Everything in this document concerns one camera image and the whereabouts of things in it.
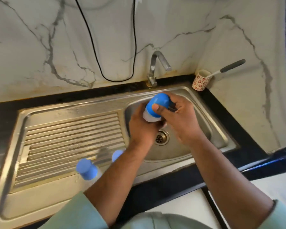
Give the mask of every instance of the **sink drain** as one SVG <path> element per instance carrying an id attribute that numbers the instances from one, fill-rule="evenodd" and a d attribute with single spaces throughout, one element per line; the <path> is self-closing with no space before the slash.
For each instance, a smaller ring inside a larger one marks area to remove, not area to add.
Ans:
<path id="1" fill-rule="evenodd" d="M 166 145 L 169 140 L 170 140 L 170 137 L 169 137 L 167 131 L 161 129 L 158 131 L 155 143 L 156 143 L 156 145 Z"/>

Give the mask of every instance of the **gray brush handle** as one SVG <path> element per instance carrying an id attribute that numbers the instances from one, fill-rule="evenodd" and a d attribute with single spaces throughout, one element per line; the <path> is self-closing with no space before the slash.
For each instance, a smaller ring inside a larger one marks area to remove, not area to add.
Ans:
<path id="1" fill-rule="evenodd" d="M 227 71 L 229 71 L 229 70 L 231 70 L 231 69 L 233 69 L 233 68 L 236 68 L 236 67 L 238 67 L 238 66 L 244 64 L 245 62 L 246 62 L 245 59 L 241 59 L 241 60 L 239 60 L 239 61 L 236 61 L 236 62 L 234 62 L 234 63 L 232 63 L 232 64 L 230 64 L 230 65 L 228 65 L 228 66 L 225 66 L 225 67 L 222 68 L 222 69 L 220 69 L 220 72 L 221 72 L 221 73 L 227 72 Z"/>

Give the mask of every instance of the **faucet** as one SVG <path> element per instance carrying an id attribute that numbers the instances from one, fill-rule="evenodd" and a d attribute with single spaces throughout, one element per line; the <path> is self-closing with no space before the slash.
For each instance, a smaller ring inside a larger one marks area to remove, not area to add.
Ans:
<path id="1" fill-rule="evenodd" d="M 148 81 L 152 87 L 157 86 L 157 81 L 156 81 L 156 77 L 155 77 L 155 66 L 156 66 L 157 57 L 159 58 L 160 62 L 162 63 L 162 65 L 166 71 L 172 70 L 171 66 L 169 65 L 168 61 L 165 59 L 162 52 L 155 51 L 152 55 L 152 60 L 150 61 L 149 74 L 147 75 L 147 79 L 148 79 Z"/>

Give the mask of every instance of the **sink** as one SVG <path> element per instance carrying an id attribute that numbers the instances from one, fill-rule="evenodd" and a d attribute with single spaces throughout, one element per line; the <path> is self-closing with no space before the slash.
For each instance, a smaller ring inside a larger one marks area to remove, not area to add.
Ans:
<path id="1" fill-rule="evenodd" d="M 188 100 L 190 100 L 192 103 L 194 103 L 190 99 L 190 96 L 187 95 L 187 93 L 185 93 L 185 95 L 183 96 L 186 97 Z M 130 121 L 131 115 L 137 109 L 139 104 L 141 104 L 142 102 L 146 102 L 150 99 L 151 97 L 147 99 L 140 99 L 136 102 L 131 103 L 125 109 L 124 115 L 125 115 L 128 136 L 130 135 L 128 123 Z M 212 130 L 210 124 L 205 120 L 204 116 L 202 115 L 202 112 L 199 111 L 196 105 L 194 105 L 194 109 L 196 112 L 199 126 L 201 127 L 206 137 L 210 139 Z M 182 143 L 178 141 L 173 132 L 173 129 L 169 125 L 167 125 L 166 127 L 159 130 L 157 137 L 155 138 L 155 144 L 152 146 L 151 150 L 145 157 L 145 161 L 146 162 L 165 161 L 167 159 L 181 158 L 186 155 L 189 155 L 190 153 L 191 151 L 189 150 L 189 148 L 187 146 L 184 146 Z"/>
<path id="2" fill-rule="evenodd" d="M 204 134 L 222 152 L 237 148 L 189 83 L 22 110 L 0 170 L 0 229 L 50 217 L 88 188 L 75 171 L 77 161 L 90 159 L 103 173 L 112 153 L 127 147 L 128 123 L 138 104 L 162 91 L 194 104 Z M 133 184 L 194 162 L 189 149 L 166 126 L 158 132 Z"/>

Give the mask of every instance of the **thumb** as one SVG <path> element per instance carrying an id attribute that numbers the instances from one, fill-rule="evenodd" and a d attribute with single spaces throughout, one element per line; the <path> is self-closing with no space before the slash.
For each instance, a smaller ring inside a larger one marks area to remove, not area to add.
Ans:
<path id="1" fill-rule="evenodd" d="M 164 117 L 167 121 L 170 121 L 174 117 L 173 112 L 169 111 L 166 107 L 163 107 L 159 104 L 153 104 L 152 110 L 160 116 Z"/>

